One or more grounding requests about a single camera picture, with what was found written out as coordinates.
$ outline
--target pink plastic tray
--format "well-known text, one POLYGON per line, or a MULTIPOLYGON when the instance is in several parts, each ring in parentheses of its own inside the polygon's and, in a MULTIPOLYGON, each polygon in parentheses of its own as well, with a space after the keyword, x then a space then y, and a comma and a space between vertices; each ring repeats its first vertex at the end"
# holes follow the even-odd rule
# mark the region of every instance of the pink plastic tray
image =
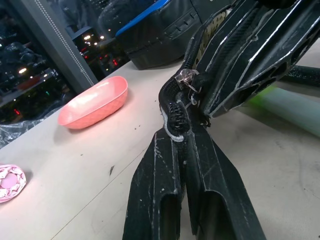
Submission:
POLYGON ((103 80, 68 102, 58 123, 70 129, 89 127, 121 108, 128 95, 128 83, 121 76, 103 80))

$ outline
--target white table surface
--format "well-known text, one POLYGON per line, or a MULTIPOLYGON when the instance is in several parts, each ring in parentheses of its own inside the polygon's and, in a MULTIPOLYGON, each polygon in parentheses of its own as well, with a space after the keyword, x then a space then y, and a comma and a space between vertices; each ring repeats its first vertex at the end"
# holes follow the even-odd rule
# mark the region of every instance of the white table surface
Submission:
MULTIPOLYGON (((319 46, 300 63, 320 67, 319 46)), ((0 204, 0 239, 122 239, 131 178, 163 124, 158 92, 178 67, 140 71, 129 62, 113 74, 129 84, 115 114, 76 131, 59 126, 56 112, 1 149, 0 163, 20 166, 28 180, 0 204)), ((318 137, 251 107, 213 119, 208 131, 238 169, 268 240, 319 239, 318 137)), ((195 239, 186 201, 180 239, 195 239)))

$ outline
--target metal frame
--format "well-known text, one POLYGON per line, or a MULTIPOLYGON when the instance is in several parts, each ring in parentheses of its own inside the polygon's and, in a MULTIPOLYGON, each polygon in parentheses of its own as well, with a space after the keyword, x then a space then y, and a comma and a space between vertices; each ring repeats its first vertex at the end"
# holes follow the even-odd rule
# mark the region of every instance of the metal frame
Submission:
POLYGON ((10 0, 5 5, 31 31, 32 41, 46 51, 77 94, 98 82, 47 0, 10 0))

